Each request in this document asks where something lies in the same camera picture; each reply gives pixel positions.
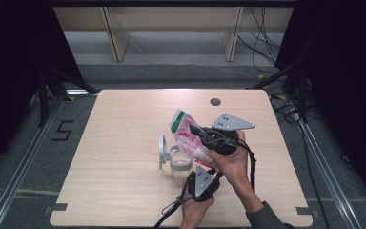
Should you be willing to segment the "pink and white plastic packet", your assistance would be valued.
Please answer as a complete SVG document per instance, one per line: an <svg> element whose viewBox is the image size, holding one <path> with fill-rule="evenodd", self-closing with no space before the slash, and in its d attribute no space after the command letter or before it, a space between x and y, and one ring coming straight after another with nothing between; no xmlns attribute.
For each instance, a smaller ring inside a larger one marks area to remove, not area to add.
<svg viewBox="0 0 366 229"><path fill-rule="evenodd" d="M189 114L182 110L176 111L170 123L170 129L178 148L196 163L215 168L216 163L209 155L210 150L202 144L199 136L191 132L192 125L197 127L197 123Z"/></svg>

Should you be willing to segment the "person's right hand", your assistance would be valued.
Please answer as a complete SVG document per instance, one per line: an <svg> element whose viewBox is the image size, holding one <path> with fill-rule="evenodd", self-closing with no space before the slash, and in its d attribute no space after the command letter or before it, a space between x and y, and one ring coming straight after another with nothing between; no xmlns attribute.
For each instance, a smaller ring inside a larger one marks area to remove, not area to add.
<svg viewBox="0 0 366 229"><path fill-rule="evenodd" d="M235 188L251 186L248 177L248 152L238 146L234 153L221 155L216 151L210 151L210 157L215 161L217 169L226 177Z"/></svg>

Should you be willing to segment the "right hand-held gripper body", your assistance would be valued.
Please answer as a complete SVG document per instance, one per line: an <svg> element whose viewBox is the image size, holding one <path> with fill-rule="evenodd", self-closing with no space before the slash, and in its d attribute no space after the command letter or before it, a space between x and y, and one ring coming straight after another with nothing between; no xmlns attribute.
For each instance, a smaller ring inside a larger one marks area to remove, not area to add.
<svg viewBox="0 0 366 229"><path fill-rule="evenodd" d="M230 155L239 145L237 130L254 129L253 122L223 113L210 128L201 128L199 137L209 150L221 155Z"/></svg>

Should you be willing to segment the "black curtain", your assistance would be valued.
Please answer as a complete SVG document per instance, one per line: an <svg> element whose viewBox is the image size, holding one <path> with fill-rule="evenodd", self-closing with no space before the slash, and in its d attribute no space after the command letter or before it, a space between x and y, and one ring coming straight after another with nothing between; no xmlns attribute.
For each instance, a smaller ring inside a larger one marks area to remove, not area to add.
<svg viewBox="0 0 366 229"><path fill-rule="evenodd" d="M330 130L366 185L366 0L297 0L276 66L315 33L305 72Z"/></svg>
<svg viewBox="0 0 366 229"><path fill-rule="evenodd" d="M59 84L53 70L83 80L54 9L0 0L0 154L28 109L40 73Z"/></svg>

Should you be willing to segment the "person's left hand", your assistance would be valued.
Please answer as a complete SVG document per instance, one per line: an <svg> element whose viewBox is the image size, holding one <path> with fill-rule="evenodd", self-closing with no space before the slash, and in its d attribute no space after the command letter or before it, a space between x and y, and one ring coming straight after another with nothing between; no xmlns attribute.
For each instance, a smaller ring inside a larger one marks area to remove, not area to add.
<svg viewBox="0 0 366 229"><path fill-rule="evenodd" d="M179 229L196 229L201 223L207 210L214 204L214 197L196 202L192 199L185 201L182 205L182 222Z"/></svg>

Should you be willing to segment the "light wooden shelf unit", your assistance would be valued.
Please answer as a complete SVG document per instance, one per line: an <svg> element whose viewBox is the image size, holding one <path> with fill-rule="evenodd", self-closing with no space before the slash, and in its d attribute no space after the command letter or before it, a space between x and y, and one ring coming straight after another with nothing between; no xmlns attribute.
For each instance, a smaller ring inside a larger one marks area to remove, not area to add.
<svg viewBox="0 0 366 229"><path fill-rule="evenodd" d="M104 31L113 59L121 61L133 32L218 32L226 60L234 60L237 35L263 27L286 31L293 10L284 7L56 7L63 31Z"/></svg>

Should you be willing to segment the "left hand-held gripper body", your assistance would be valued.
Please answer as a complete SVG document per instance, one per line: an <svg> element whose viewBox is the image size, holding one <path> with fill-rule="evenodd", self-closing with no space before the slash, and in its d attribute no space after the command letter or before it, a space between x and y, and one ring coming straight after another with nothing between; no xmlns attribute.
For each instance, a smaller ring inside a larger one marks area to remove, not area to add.
<svg viewBox="0 0 366 229"><path fill-rule="evenodd" d="M187 178L188 194L194 201L209 199L220 186L219 179L214 179L215 170L206 171L201 165L190 173Z"/></svg>

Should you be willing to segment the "aluminium floor rail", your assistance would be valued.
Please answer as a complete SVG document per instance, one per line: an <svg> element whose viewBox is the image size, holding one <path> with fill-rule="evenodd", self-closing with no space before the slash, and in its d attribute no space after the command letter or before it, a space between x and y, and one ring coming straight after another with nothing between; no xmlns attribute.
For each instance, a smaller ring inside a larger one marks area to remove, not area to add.
<svg viewBox="0 0 366 229"><path fill-rule="evenodd" d="M58 108L60 107L63 101L63 96L57 96L53 99L51 106L49 108L49 114L46 120L37 128L36 133L33 136L33 139L21 158L18 166L16 167L12 177L6 188L2 191L0 195L0 225L5 218L7 212L10 209L10 205L12 204L14 197L20 184L22 183L26 173L28 172L37 151L39 150L43 139L51 125L51 121L54 118L54 115Z"/></svg>
<svg viewBox="0 0 366 229"><path fill-rule="evenodd" d="M330 192L332 199L338 209L338 212L343 218L348 229L362 229L361 223L356 216L356 211L353 208L351 202L345 195L345 192L341 188L339 182L336 179L330 165L323 155L315 136L313 135L309 125L303 120L299 121L300 129L305 135L304 139L310 149L312 157L315 161L316 167L320 172L328 191Z"/></svg>

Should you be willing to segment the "black metal stand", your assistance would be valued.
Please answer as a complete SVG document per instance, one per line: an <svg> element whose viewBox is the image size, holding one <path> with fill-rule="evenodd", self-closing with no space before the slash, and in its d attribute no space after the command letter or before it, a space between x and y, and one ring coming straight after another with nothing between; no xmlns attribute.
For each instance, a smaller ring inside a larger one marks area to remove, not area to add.
<svg viewBox="0 0 366 229"><path fill-rule="evenodd" d="M63 96L66 94L63 81L71 82L71 84L87 91L88 93L98 93L97 89L86 84L83 79L77 79L64 71L56 68L46 68L42 70L38 76L40 126L43 126L49 118L47 89L50 89L54 96Z"/></svg>
<svg viewBox="0 0 366 229"><path fill-rule="evenodd" d="M251 90L262 89L271 83L275 82L278 78L287 76L285 79L282 90L285 94L297 94L298 102L297 109L298 114L302 121L306 122L306 98L307 98L307 76L304 68L301 64L292 63L289 66L283 68L278 73L274 73L268 79L263 80L251 87Z"/></svg>

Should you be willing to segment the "glass jar with grey lid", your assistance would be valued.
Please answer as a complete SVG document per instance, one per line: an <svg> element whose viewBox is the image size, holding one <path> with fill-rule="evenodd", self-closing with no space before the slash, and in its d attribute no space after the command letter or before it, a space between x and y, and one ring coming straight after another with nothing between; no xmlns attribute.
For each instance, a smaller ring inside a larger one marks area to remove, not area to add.
<svg viewBox="0 0 366 229"><path fill-rule="evenodd" d="M169 163L171 175L176 178L184 178L189 175L193 167L193 160L186 156L177 145L167 147L166 138L161 135L158 141L159 169Z"/></svg>

